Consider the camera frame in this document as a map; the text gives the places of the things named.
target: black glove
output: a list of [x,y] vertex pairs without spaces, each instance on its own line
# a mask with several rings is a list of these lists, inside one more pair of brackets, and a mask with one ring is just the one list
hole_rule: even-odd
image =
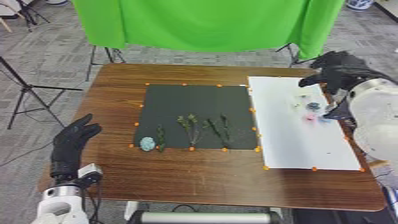
[[340,89],[350,91],[356,85],[370,79],[384,78],[395,82],[386,74],[370,69],[365,60],[347,51],[331,51],[318,57],[310,67],[322,68],[322,72],[301,80],[299,86],[327,83],[327,92],[333,95]]
[[73,180],[79,177],[82,151],[89,139],[102,132],[98,124],[87,125],[93,114],[87,114],[64,128],[54,138],[52,177]]

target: tripod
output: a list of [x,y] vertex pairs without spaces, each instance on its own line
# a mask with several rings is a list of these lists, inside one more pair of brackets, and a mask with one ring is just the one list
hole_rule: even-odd
[[[7,61],[4,60],[4,57],[0,57],[0,64],[4,64],[4,67],[6,67],[6,69],[9,70],[9,72],[11,72],[13,76],[15,76],[15,78],[16,78],[18,84],[20,84],[20,86],[22,86],[22,93],[20,93],[20,98],[18,98],[18,102],[16,102],[16,108],[15,108],[15,112],[13,112],[13,116],[11,116],[11,121],[9,121],[7,129],[11,129],[11,127],[13,127],[13,123],[15,123],[15,119],[16,119],[16,115],[18,115],[18,114],[29,113],[29,112],[32,112],[32,111],[41,111],[41,110],[47,110],[47,112],[48,112],[50,115],[54,116],[55,121],[59,122],[61,126],[64,127],[64,124],[63,124],[63,122],[61,122],[61,120],[59,120],[57,115],[54,114],[54,111],[52,111],[50,107],[52,107],[52,105],[54,105],[54,103],[55,103],[55,101],[57,101],[57,99],[59,99],[63,93],[66,92],[66,90],[71,90],[71,91],[84,91],[84,90],[82,90],[82,89],[75,89],[75,88],[63,88],[63,87],[52,87],[52,86],[36,86],[36,85],[31,85],[31,84],[25,82],[25,80],[22,79],[22,76],[18,75],[18,73],[16,73],[16,71],[15,71],[15,69],[13,69],[11,65],[9,65],[9,63],[7,63]],[[55,90],[61,90],[57,96],[55,96],[55,98],[52,99],[52,101],[50,101],[48,104],[45,103],[45,101],[43,101],[43,99],[41,99],[38,93],[34,92],[34,88],[38,88],[38,89],[55,89]],[[39,104],[41,104],[43,107],[41,107],[41,108],[36,108],[36,109],[32,109],[32,110],[20,111],[22,101],[23,101],[23,97],[25,97],[25,94],[27,94],[27,93],[32,95],[32,97],[34,97],[34,99],[38,100],[38,102],[39,102]]]
[[32,7],[29,6],[29,4],[22,0],[16,0],[16,1],[18,1],[18,4],[20,4],[20,7],[22,7],[22,14],[23,14],[25,19],[27,19],[29,32],[32,32],[32,30],[31,30],[31,24],[36,26],[38,25],[38,22],[34,20],[34,17],[31,15],[29,10],[34,12],[36,16],[41,17],[41,19],[47,21],[47,23],[50,23],[50,21],[45,18],[45,16],[39,14],[39,12],[32,9]]

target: chair leg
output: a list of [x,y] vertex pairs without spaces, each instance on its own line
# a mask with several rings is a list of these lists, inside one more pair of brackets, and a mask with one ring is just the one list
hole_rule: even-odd
[[6,30],[13,33],[13,30],[11,30],[9,25],[7,25],[6,21],[4,21],[4,18],[0,18],[0,23],[4,24]]

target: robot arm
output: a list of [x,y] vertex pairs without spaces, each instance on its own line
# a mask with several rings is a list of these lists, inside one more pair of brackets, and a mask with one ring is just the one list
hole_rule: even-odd
[[322,68],[322,72],[301,80],[299,86],[327,84],[334,103],[324,117],[356,120],[354,140],[361,149],[377,159],[398,160],[397,80],[347,52],[329,52],[311,68]]
[[66,127],[54,139],[52,178],[55,186],[43,193],[38,218],[32,224],[89,224],[82,208],[82,193],[102,180],[102,169],[91,164],[80,169],[80,157],[89,139],[102,132],[98,124],[87,125],[86,115]]

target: wooden table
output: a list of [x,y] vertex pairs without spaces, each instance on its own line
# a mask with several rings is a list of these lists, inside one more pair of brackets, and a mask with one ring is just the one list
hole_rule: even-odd
[[310,69],[178,65],[105,65],[77,117],[95,114],[103,132],[91,140],[84,163],[105,172],[103,198],[176,203],[377,211],[381,187],[365,158],[366,172],[263,170],[254,150],[130,148],[146,83],[247,84],[249,75],[302,77]]

